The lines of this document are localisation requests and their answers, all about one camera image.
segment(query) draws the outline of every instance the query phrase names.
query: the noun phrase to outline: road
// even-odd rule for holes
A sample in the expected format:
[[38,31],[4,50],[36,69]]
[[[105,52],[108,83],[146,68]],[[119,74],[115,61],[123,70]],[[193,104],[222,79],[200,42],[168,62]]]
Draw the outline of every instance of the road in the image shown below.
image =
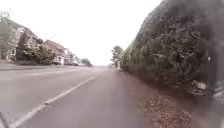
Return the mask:
[[0,72],[0,111],[12,128],[144,128],[124,73],[108,68]]

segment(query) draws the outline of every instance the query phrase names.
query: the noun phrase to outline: sky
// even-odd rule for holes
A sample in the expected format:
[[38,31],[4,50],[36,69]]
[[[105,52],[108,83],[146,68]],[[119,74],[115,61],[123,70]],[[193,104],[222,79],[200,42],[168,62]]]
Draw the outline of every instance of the sky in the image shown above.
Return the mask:
[[161,0],[0,0],[0,10],[43,40],[62,44],[95,65],[107,65],[111,50],[134,40]]

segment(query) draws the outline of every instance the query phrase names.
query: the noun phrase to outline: window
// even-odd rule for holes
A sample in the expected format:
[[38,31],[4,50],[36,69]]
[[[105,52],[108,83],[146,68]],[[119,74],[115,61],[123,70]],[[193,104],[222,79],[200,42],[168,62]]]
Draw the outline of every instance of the window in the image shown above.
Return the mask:
[[16,49],[11,50],[11,55],[16,55]]

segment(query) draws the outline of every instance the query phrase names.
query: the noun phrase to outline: curb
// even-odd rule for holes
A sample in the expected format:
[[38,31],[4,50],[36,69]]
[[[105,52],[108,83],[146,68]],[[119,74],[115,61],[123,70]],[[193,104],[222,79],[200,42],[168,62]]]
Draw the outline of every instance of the curb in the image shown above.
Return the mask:
[[0,68],[0,71],[13,71],[13,70],[35,70],[35,69],[46,69],[46,68],[66,68],[64,67],[24,67],[24,68]]

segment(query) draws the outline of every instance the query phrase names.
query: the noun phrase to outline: sidewalk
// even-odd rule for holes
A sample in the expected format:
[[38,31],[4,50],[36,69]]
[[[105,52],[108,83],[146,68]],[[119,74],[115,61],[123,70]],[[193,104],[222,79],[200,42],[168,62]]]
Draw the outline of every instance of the sidewalk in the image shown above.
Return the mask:
[[7,62],[0,62],[0,71],[9,70],[32,70],[32,69],[45,69],[45,68],[65,68],[62,65],[49,65],[49,66],[21,66]]

